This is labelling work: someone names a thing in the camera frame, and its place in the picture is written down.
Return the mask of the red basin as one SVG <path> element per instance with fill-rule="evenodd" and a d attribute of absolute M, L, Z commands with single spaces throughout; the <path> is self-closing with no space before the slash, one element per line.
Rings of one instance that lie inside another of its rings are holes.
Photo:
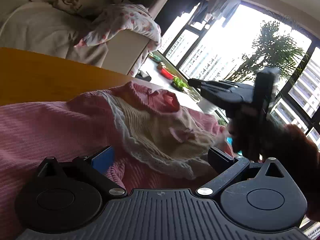
<path fill-rule="evenodd" d="M 160 71 L 160 74 L 168 80 L 173 80 L 176 75 L 172 74 L 167 68 L 163 67 Z"/>

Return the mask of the beige sofa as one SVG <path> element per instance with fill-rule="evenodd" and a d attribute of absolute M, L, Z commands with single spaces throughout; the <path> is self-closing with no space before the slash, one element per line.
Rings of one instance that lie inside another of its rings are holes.
<path fill-rule="evenodd" d="M 1 0 L 1 47 L 33 51 L 134 76 L 142 62 L 148 38 L 130 30 L 110 41 L 76 48 L 88 31 L 89 14 L 108 0 L 80 0 L 77 15 L 53 7 L 56 0 Z"/>

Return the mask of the green leafy vegetables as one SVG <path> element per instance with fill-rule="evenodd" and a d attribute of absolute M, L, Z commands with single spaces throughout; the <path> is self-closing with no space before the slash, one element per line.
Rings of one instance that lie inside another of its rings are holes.
<path fill-rule="evenodd" d="M 172 79 L 171 85 L 172 85 L 172 87 L 174 87 L 176 90 L 178 90 L 180 92 L 183 92 L 184 88 L 188 88 L 188 85 L 183 80 L 181 80 L 179 77 L 174 77 Z"/>

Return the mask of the pink knit sweater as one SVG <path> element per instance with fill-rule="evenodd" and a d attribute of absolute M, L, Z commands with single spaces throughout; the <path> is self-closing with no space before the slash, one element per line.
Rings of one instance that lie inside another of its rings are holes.
<path fill-rule="evenodd" d="M 196 188 L 216 176 L 208 164 L 215 146 L 233 154 L 216 118 L 182 106 L 176 94 L 128 82 L 63 102 L 1 107 L 1 239 L 21 231 L 14 201 L 46 157 L 70 161 L 107 146 L 106 176 L 127 190 Z"/>

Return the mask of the crumpled beige cloth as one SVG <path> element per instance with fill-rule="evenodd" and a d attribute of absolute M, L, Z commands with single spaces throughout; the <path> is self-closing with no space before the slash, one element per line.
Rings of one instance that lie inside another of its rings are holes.
<path fill-rule="evenodd" d="M 56 0 L 53 2 L 53 7 L 69 14 L 77 14 L 82 4 L 80 0 Z"/>

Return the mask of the hanging laundry clothes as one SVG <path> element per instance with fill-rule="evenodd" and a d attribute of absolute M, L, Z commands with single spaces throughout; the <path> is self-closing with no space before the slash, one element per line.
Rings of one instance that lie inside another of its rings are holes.
<path fill-rule="evenodd" d="M 197 6 L 195 15 L 191 19 L 192 23 L 218 21 L 223 18 L 222 26 L 225 27 L 240 3 L 241 0 L 190 0 L 182 7 L 181 12 L 189 13 L 193 7 Z"/>

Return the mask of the floral blanket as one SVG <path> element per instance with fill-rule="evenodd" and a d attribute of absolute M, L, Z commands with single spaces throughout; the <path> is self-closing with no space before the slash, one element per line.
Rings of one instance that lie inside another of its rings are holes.
<path fill-rule="evenodd" d="M 149 53 L 161 46 L 161 28 L 151 18 L 146 7 L 141 4 L 111 4 L 106 6 L 92 22 L 91 31 L 87 32 L 76 47 L 92 47 L 106 43 L 121 31 L 132 31 L 148 39 L 138 59 L 129 70 L 134 77 Z"/>

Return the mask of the potted palm plant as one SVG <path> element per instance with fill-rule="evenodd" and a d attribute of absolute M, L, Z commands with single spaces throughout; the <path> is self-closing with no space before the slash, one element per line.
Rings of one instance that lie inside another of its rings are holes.
<path fill-rule="evenodd" d="M 291 34 L 280 32 L 279 21 L 264 22 L 259 36 L 253 41 L 254 53 L 242 56 L 243 63 L 232 70 L 225 80 L 234 82 L 253 81 L 257 73 L 266 67 L 278 68 L 282 79 L 289 79 L 305 56 Z"/>

